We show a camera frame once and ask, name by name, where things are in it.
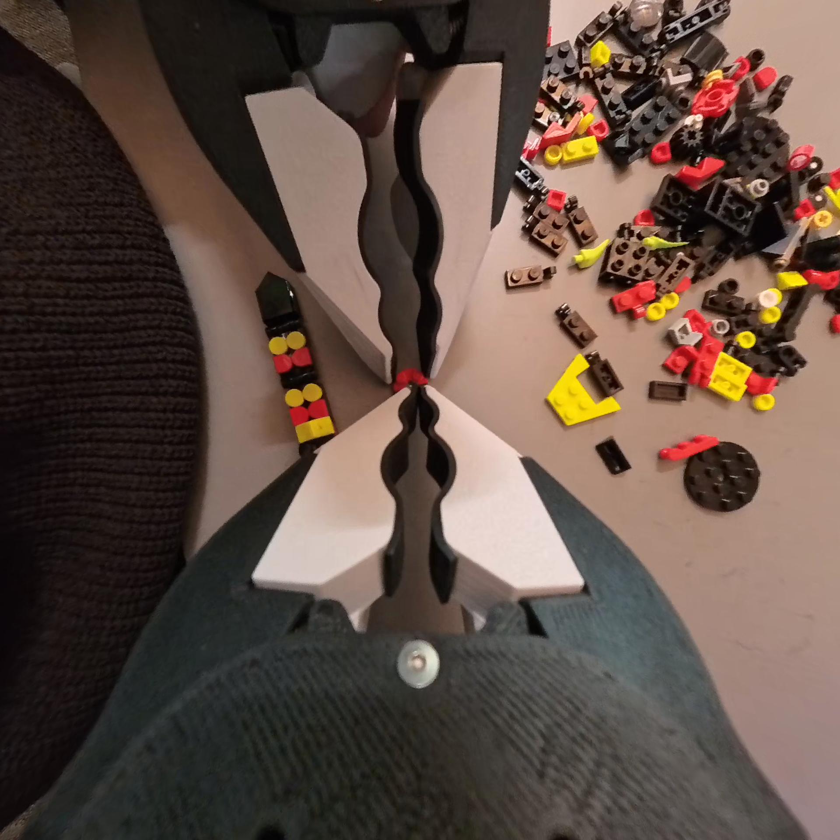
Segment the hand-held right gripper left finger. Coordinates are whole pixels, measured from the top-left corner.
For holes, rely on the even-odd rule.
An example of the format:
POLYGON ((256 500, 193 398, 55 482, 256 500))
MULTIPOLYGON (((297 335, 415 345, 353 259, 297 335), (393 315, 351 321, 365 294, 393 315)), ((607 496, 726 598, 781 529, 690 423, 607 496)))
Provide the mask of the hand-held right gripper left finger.
POLYGON ((414 395, 402 389, 320 447, 252 573, 255 587, 336 601, 348 614, 383 596, 396 500, 382 459, 406 431, 400 410, 414 395))

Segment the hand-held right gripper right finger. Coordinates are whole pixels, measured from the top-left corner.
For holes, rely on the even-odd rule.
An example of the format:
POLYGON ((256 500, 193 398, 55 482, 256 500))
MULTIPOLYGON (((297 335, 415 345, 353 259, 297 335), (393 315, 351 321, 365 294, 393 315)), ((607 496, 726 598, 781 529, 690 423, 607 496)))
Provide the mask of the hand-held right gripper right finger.
POLYGON ((519 452, 430 385, 418 393, 439 492, 429 570, 438 600, 473 614, 582 592, 584 579, 519 452))

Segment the pile of lego pieces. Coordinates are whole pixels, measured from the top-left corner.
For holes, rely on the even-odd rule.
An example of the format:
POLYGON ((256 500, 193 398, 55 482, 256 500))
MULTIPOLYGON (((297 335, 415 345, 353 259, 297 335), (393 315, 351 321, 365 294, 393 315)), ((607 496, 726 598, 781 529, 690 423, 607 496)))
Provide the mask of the pile of lego pieces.
POLYGON ((610 309, 659 322, 698 282, 733 259, 757 256, 770 287, 744 297, 724 279, 666 331, 647 397, 682 403, 690 387, 753 411, 775 407, 783 379, 804 370, 795 347, 821 296, 838 334, 838 169, 814 145, 794 146, 775 118, 793 77, 762 49, 729 57, 715 34, 732 2, 612 2, 573 40, 548 36, 514 186, 522 234, 551 258, 577 245, 572 267, 598 268, 610 309), (578 196, 550 189, 535 167, 577 165, 599 153, 620 174, 639 161, 667 171, 647 206, 602 237, 578 196))

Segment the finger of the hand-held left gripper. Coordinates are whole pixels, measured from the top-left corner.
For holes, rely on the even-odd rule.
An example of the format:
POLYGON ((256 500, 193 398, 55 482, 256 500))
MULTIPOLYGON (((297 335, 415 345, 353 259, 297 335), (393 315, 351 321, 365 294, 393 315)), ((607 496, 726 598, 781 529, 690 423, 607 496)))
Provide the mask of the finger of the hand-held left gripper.
POLYGON ((302 87, 249 95, 246 108, 297 245, 304 285, 362 361, 390 383, 393 348, 381 325, 381 289, 360 241, 368 175, 359 135, 302 87))
POLYGON ((445 360, 490 242, 501 64, 426 70, 406 62, 397 78, 397 170, 416 212, 413 275, 423 374, 445 360))

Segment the black red yellow lego assembly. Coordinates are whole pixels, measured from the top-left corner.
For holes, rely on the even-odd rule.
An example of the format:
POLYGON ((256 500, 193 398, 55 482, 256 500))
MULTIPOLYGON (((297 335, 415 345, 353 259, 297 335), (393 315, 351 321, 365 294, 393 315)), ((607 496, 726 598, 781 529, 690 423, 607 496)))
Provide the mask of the black red yellow lego assembly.
POLYGON ((298 295, 289 280, 267 272, 255 296, 299 455, 315 453, 337 430, 298 295))

